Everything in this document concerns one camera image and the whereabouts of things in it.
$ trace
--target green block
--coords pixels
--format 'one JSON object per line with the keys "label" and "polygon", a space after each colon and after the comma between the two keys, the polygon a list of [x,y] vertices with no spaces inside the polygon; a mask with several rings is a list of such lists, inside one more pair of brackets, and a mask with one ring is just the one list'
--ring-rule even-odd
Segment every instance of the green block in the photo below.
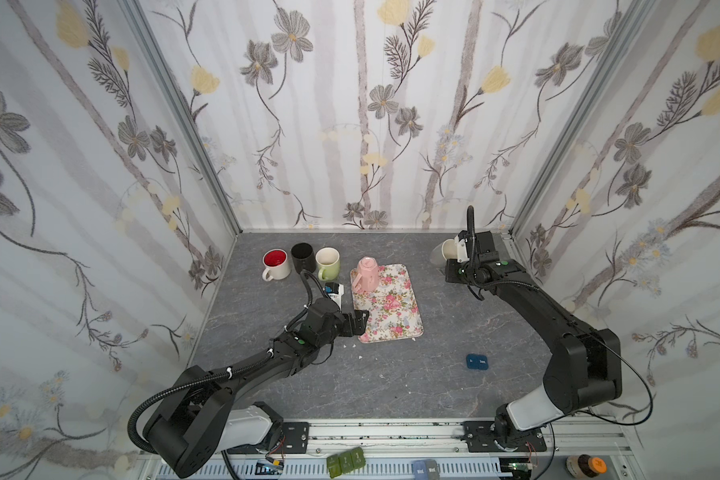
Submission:
{"label": "green block", "polygon": [[353,448],[349,453],[352,455],[352,465],[355,466],[355,470],[365,467],[365,455],[362,448]]}
{"label": "green block", "polygon": [[331,455],[326,458],[326,466],[328,467],[328,475],[336,478],[342,474],[342,466],[338,463],[338,455]]}
{"label": "green block", "polygon": [[342,452],[338,454],[338,462],[342,466],[342,473],[350,473],[352,470],[355,469],[355,466],[352,464],[352,453],[351,452]]}

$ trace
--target gray marble tabletop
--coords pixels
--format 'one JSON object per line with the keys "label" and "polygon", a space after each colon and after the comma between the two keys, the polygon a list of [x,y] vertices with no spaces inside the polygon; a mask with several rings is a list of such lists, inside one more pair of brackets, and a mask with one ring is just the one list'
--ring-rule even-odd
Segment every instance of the gray marble tabletop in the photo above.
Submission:
{"label": "gray marble tabletop", "polygon": [[[379,265],[405,264],[422,315],[424,334],[411,339],[362,343],[336,340],[330,360],[259,390],[285,418],[431,418],[493,416],[495,409],[541,383],[550,354],[541,337],[499,298],[477,301],[464,285],[445,283],[429,263],[448,234],[242,234],[219,286],[193,364],[206,370],[260,352],[297,314],[304,285],[295,272],[265,282],[262,255],[290,252],[305,241],[317,251],[341,254],[343,309],[352,308],[349,271],[364,256]],[[325,359],[324,347],[318,361]],[[468,353],[488,356],[489,370],[469,370]]]}

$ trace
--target mug handle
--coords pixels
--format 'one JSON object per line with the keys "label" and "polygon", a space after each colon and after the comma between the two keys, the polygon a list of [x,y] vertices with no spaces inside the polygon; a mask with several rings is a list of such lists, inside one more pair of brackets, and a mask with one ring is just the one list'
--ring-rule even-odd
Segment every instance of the mug handle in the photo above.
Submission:
{"label": "mug handle", "polygon": [[360,275],[360,272],[357,272],[355,279],[352,281],[352,291],[355,293],[360,293],[360,290],[362,290],[361,288],[359,288],[360,280],[362,280],[362,275]]}

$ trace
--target mug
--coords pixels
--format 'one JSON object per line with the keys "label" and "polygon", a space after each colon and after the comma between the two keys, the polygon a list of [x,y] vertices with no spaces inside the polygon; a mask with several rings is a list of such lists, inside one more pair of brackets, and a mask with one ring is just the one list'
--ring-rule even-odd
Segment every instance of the mug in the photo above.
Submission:
{"label": "mug", "polygon": [[264,264],[264,273],[262,278],[264,281],[282,280],[291,273],[291,264],[288,262],[288,254],[285,250],[275,248],[270,250],[262,257]]}
{"label": "mug", "polygon": [[327,246],[318,250],[315,255],[317,264],[320,267],[320,271],[317,273],[317,278],[323,282],[329,282],[334,280],[338,276],[338,269],[341,266],[338,262],[339,254],[338,250]]}
{"label": "mug", "polygon": [[293,258],[293,268],[296,273],[300,274],[302,270],[315,273],[317,263],[315,262],[315,250],[310,244],[296,244],[291,248],[291,258]]}
{"label": "mug", "polygon": [[432,253],[429,255],[429,261],[437,268],[445,268],[448,259],[456,257],[456,241],[452,238],[449,238],[442,244],[437,245],[434,250],[432,250]]}
{"label": "mug", "polygon": [[378,287],[378,264],[376,259],[366,256],[358,262],[357,275],[352,281],[355,293],[373,292]]}

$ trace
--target green mug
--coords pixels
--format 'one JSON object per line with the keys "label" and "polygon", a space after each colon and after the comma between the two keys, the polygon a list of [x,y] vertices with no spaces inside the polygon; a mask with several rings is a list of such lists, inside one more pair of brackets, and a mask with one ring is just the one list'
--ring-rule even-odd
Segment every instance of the green mug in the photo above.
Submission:
{"label": "green mug", "polygon": [[321,248],[315,255],[315,259],[318,266],[317,277],[323,282],[335,280],[338,276],[338,269],[341,268],[338,250],[330,246]]}

